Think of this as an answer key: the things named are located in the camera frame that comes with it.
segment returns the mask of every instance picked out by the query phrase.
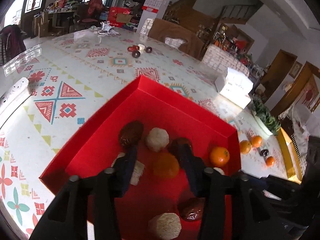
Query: leafy vegetable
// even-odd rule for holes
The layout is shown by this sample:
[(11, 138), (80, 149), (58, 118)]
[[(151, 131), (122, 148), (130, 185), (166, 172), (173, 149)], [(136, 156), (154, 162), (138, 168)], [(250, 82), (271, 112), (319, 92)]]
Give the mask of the leafy vegetable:
[(270, 132), (272, 132), (274, 135), (278, 134), (278, 131), (281, 127), (278, 119), (270, 114), (269, 109), (261, 102), (259, 98), (253, 99), (252, 111), (256, 112), (256, 116), (261, 119)]

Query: red box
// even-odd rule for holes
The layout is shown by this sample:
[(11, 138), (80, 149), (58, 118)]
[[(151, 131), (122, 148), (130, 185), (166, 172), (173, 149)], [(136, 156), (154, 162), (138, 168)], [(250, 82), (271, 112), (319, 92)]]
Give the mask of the red box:
[(120, 8), (120, 7), (110, 7), (108, 14), (108, 21), (111, 26), (121, 28), (124, 23), (119, 23), (116, 21), (118, 13), (130, 14), (130, 9)]
[[(71, 175), (94, 176), (110, 167), (119, 152), (121, 128), (133, 120), (144, 124), (138, 145), (138, 160), (145, 165), (137, 186), (130, 186), (123, 198), (115, 199), (122, 238), (126, 240), (156, 239), (148, 230), (148, 221), (164, 212), (177, 211), (181, 200), (192, 197), (185, 172), (180, 169), (174, 179), (163, 180), (153, 175), (152, 163), (157, 153), (144, 145), (144, 137), (153, 127), (166, 129), (170, 140), (187, 137), (194, 154), (207, 165), (213, 145), (226, 147), (230, 161), (223, 168), (227, 175), (241, 168), (238, 135), (235, 128), (211, 112), (178, 93), (140, 76), (108, 103), (102, 106), (65, 144), (41, 175), (41, 181), (56, 194)], [(197, 239), (201, 221), (181, 220), (177, 239)], [(226, 196), (225, 240), (231, 239), (231, 198)]]

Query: white round bun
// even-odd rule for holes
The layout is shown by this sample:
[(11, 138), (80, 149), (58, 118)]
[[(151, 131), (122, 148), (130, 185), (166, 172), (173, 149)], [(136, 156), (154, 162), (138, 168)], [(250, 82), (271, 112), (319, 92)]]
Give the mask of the white round bun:
[(146, 145), (153, 152), (160, 152), (169, 144), (169, 134), (161, 128), (153, 128), (146, 137)]
[(171, 240), (179, 236), (182, 226), (177, 214), (163, 213), (151, 219), (148, 228), (159, 239)]

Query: orange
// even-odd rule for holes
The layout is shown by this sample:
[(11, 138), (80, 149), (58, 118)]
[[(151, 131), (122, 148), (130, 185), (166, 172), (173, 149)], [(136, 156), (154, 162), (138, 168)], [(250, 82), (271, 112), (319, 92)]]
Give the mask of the orange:
[(163, 178), (172, 179), (179, 173), (178, 160), (170, 153), (160, 153), (158, 159), (153, 164), (153, 174)]
[(240, 152), (242, 154), (248, 154), (252, 148), (251, 143), (247, 140), (243, 140), (242, 142), (240, 142), (239, 146), (240, 146)]
[(260, 147), (262, 145), (262, 137), (259, 135), (255, 135), (251, 138), (251, 144), (253, 147)]
[(209, 159), (214, 167), (221, 168), (228, 163), (230, 154), (226, 148), (217, 146), (210, 152)]
[(275, 164), (276, 160), (274, 157), (270, 156), (266, 159), (266, 165), (271, 167), (273, 164)]

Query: white power strip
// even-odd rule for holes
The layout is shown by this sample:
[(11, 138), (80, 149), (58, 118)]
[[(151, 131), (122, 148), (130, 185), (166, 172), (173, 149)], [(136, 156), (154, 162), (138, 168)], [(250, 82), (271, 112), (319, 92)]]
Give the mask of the white power strip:
[(31, 96), (28, 85), (29, 80), (23, 77), (0, 97), (0, 128), (8, 120), (10, 115)]

